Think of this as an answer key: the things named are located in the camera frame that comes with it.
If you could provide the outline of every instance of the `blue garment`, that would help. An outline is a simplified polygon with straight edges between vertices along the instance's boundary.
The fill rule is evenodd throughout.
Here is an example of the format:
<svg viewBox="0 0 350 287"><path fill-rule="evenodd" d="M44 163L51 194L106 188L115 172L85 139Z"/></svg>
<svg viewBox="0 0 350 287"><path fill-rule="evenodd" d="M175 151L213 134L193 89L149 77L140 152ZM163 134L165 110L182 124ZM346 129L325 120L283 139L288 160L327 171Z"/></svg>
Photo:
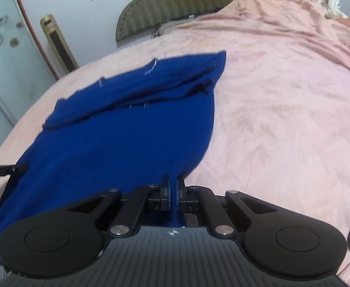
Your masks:
<svg viewBox="0 0 350 287"><path fill-rule="evenodd" d="M43 131L19 159L0 200L0 234L12 223L110 188L170 186L208 148L214 86L225 52L152 61L57 101Z"/></svg>

